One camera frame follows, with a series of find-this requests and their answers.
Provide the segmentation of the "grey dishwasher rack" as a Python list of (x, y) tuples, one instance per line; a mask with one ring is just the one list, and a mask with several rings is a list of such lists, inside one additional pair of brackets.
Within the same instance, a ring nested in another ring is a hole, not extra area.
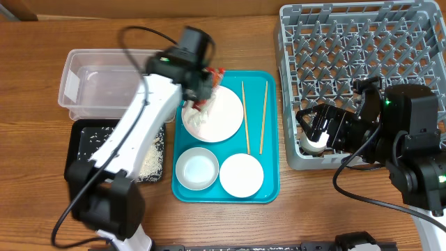
[(384, 86), (421, 84), (438, 97), (445, 129), (445, 21), (435, 1), (288, 4), (279, 10), (275, 55), (282, 83), (286, 160), (295, 170), (335, 169), (345, 157), (300, 147), (295, 115), (329, 104), (354, 112), (353, 81), (382, 77)]

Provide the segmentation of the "white napkin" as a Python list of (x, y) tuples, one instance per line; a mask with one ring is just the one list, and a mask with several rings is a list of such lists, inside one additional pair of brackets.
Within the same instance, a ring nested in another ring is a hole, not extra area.
[(214, 93), (207, 100), (201, 100), (193, 102), (191, 100), (186, 101), (183, 105), (183, 123), (192, 126), (193, 128), (199, 128), (202, 123), (208, 120), (208, 112), (212, 108), (217, 94)]

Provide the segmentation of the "large white plate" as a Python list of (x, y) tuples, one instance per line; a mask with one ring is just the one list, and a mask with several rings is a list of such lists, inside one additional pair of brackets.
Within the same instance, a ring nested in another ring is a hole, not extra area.
[(244, 117), (240, 98), (231, 89), (218, 86), (213, 93), (217, 94), (217, 98), (208, 112), (208, 120), (199, 128), (183, 123), (191, 136), (207, 143), (222, 142), (232, 137), (241, 127)]

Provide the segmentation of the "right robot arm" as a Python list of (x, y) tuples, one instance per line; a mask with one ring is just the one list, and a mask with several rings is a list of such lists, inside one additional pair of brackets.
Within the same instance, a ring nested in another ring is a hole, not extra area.
[[(445, 150), (437, 127), (438, 98), (427, 86), (400, 84), (381, 92), (375, 80), (357, 80), (362, 95), (356, 112), (328, 104), (300, 110), (295, 118), (306, 138), (350, 155), (335, 172), (332, 183), (342, 195), (407, 213), (416, 224), (424, 250), (445, 249)], [(378, 162), (390, 173), (403, 205), (355, 195), (337, 179), (355, 157)]]

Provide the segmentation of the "red snack wrapper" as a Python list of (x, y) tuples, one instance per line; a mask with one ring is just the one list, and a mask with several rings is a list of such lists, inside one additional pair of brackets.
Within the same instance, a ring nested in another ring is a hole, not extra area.
[[(220, 85), (225, 74), (225, 69), (207, 67), (205, 68), (205, 72), (210, 73), (212, 76), (212, 93), (213, 93), (215, 89)], [(210, 99), (196, 101), (194, 102), (192, 108), (201, 112), (205, 108), (205, 105), (209, 105), (210, 103), (211, 103)]]

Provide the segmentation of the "grey rice bowl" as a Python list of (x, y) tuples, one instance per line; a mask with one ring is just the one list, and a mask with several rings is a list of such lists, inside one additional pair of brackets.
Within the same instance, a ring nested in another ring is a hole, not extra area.
[(217, 180), (220, 165), (208, 149), (194, 147), (184, 151), (176, 162), (176, 178), (188, 190), (209, 188)]

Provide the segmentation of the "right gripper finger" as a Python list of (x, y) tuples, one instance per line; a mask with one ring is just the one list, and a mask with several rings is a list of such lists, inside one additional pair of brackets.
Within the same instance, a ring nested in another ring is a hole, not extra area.
[(330, 137), (330, 134), (328, 132), (330, 122), (331, 119), (327, 118), (318, 120), (316, 129), (319, 135), (319, 139), (316, 141), (316, 146), (327, 146), (327, 142)]
[(323, 133), (329, 136), (333, 134), (330, 123), (335, 114), (335, 106), (320, 104), (298, 111), (295, 119), (308, 139), (321, 139)]

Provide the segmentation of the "teal serving tray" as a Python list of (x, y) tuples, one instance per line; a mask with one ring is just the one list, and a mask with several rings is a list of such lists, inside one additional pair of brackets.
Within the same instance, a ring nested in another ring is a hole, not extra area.
[[(228, 70), (224, 74), (221, 85), (231, 89), (242, 99), (242, 81), (244, 81), (245, 85), (251, 155), (261, 163), (263, 168), (263, 185), (251, 197), (237, 198), (224, 191), (219, 181), (214, 182), (205, 190), (188, 190), (179, 183), (176, 175), (173, 174), (171, 188), (177, 199), (189, 203), (267, 204), (272, 202), (279, 194), (279, 137), (277, 129), (276, 84), (273, 76), (264, 71)], [(266, 81), (268, 81), (268, 102), (266, 106), (263, 154), (259, 155)], [(244, 123), (241, 124), (241, 128), (232, 137), (222, 142), (207, 143), (194, 138), (186, 131), (181, 119), (181, 110), (182, 107), (176, 110), (173, 167), (176, 166), (178, 157), (184, 151), (193, 147), (202, 147), (210, 150), (220, 164), (233, 154), (247, 152)]]

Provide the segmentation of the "right wooden chopstick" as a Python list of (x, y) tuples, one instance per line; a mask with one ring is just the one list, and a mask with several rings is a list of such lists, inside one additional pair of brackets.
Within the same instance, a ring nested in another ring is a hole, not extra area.
[(263, 142), (264, 142), (267, 102), (268, 102), (268, 81), (266, 81), (265, 91), (264, 91), (264, 99), (263, 99), (263, 112), (262, 112), (262, 124), (261, 124), (261, 141), (260, 141), (259, 155), (263, 154)]

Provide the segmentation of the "black tray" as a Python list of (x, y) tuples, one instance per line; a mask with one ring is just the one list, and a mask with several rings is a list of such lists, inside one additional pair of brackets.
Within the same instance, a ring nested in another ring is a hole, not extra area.
[(68, 153), (66, 158), (66, 168), (64, 173), (68, 170), (69, 166), (78, 160), (75, 160), (74, 158), (74, 152), (77, 150), (77, 147), (79, 146), (79, 139), (80, 139), (80, 131), (82, 128), (85, 127), (116, 127), (118, 124), (118, 119), (80, 119), (73, 123), (72, 130), (70, 133), (70, 142), (68, 147)]

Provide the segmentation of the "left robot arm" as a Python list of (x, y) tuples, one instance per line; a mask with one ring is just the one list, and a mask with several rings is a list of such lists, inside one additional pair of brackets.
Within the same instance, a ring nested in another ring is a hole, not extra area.
[(141, 68), (129, 53), (124, 37), (118, 42), (139, 73), (139, 87), (130, 106), (105, 143), (86, 161), (66, 167), (70, 203), (51, 234), (52, 246), (74, 248), (87, 240), (61, 245), (56, 234), (68, 215), (96, 232), (109, 250), (152, 250), (153, 242), (141, 223), (145, 200), (137, 177), (154, 137), (181, 102), (210, 99), (214, 87), (208, 69), (216, 53), (215, 41), (201, 29), (186, 26), (180, 40), (157, 52)]

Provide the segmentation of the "white rice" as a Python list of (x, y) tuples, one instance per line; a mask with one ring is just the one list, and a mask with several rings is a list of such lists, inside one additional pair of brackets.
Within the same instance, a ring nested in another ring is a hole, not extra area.
[[(86, 162), (113, 133), (114, 127), (85, 127), (80, 131), (79, 146), (74, 152), (75, 160)], [(137, 181), (154, 183), (162, 178), (164, 164), (165, 125), (156, 134), (146, 153)]]

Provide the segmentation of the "clear plastic bin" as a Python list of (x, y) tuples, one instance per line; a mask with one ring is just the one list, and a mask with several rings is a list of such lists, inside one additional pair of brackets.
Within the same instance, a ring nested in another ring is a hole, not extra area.
[(68, 53), (58, 104), (69, 117), (119, 119), (139, 87), (140, 76), (121, 49), (75, 49)]

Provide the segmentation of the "white cup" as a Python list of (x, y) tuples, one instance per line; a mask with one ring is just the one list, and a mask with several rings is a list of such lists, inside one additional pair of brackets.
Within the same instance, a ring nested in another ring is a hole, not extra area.
[(311, 141), (303, 132), (300, 136), (300, 147), (307, 154), (320, 155), (327, 146), (316, 146), (316, 142)]

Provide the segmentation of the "wooden chopstick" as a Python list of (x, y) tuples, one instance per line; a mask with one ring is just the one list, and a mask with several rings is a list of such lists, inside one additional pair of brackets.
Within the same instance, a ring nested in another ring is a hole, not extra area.
[(245, 135), (246, 135), (246, 143), (247, 143), (247, 154), (251, 154), (251, 147), (250, 147), (250, 140), (249, 140), (249, 126), (248, 126), (248, 120), (247, 120), (247, 103), (246, 103), (246, 97), (245, 97), (245, 85), (244, 81), (241, 82), (241, 89), (242, 89), (242, 100), (243, 100), (243, 116), (244, 116), (244, 122), (245, 122)]
[(263, 142), (264, 142), (267, 102), (268, 102), (268, 81), (266, 81), (265, 91), (264, 91), (264, 99), (263, 99), (263, 112), (262, 112), (262, 124), (261, 124), (261, 141), (260, 141), (259, 155), (263, 154)]

